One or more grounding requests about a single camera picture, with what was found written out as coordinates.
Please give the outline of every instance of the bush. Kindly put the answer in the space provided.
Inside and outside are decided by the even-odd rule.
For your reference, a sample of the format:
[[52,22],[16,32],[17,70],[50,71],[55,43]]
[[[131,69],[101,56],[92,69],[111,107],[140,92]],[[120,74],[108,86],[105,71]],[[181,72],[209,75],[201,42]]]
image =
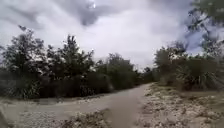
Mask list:
[[218,75],[218,63],[208,56],[189,57],[184,66],[177,70],[177,80],[184,90],[218,89],[223,81]]
[[188,55],[185,50],[177,51],[180,51],[180,48],[174,45],[162,48],[156,54],[155,63],[161,85],[177,86],[182,90],[223,88],[222,58],[218,59],[217,54],[211,54],[210,50],[206,50],[204,55],[197,56]]

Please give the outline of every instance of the white cloud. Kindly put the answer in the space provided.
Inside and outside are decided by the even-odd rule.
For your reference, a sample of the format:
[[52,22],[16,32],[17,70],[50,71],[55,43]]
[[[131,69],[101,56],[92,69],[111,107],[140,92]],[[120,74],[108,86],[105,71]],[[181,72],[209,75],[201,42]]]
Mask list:
[[[59,6],[56,0],[38,1],[32,0],[26,5],[22,5],[23,2],[16,3],[18,7],[31,6],[37,10],[33,24],[22,18],[20,21],[19,14],[15,12],[4,12],[5,17],[10,13],[11,16],[7,19],[18,21],[16,23],[22,25],[30,23],[28,27],[34,29],[36,24],[39,26],[35,30],[36,35],[47,44],[61,46],[67,34],[75,34],[81,48],[95,50],[96,58],[117,52],[140,67],[152,65],[155,51],[167,45],[167,42],[178,39],[184,32],[176,13],[161,10],[160,5],[147,0],[95,0],[96,7],[109,6],[114,13],[99,16],[89,26],[83,26],[76,13],[72,15]],[[8,43],[11,36],[17,35],[19,30],[16,24],[3,19],[0,16],[0,42]]]

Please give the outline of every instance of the sandy soil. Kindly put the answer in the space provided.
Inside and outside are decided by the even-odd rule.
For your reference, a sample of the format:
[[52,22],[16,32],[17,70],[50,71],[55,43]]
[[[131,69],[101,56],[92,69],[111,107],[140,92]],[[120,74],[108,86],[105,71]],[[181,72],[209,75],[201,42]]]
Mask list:
[[16,128],[60,128],[70,117],[107,108],[113,113],[111,120],[115,128],[210,127],[211,119],[200,116],[205,112],[204,107],[184,103],[177,96],[153,92],[150,87],[142,85],[99,98],[46,105],[0,100],[0,109]]

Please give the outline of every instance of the sky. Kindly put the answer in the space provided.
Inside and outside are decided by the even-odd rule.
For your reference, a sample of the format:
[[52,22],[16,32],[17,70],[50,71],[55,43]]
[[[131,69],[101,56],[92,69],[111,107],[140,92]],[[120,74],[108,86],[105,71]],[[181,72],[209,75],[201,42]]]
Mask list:
[[96,59],[119,53],[137,67],[152,66],[156,50],[182,39],[189,0],[0,0],[0,45],[35,31],[45,44],[61,47],[75,35]]

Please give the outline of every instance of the road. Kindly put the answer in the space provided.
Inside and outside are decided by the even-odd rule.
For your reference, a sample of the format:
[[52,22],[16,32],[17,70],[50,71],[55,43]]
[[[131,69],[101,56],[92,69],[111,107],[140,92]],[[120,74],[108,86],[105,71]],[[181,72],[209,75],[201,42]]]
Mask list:
[[108,94],[99,98],[48,105],[35,102],[1,100],[0,108],[5,118],[14,122],[18,128],[56,128],[60,125],[60,120],[66,120],[80,113],[92,113],[117,106],[130,108],[128,112],[134,112],[140,104],[143,104],[148,87],[149,85],[142,85],[131,90]]

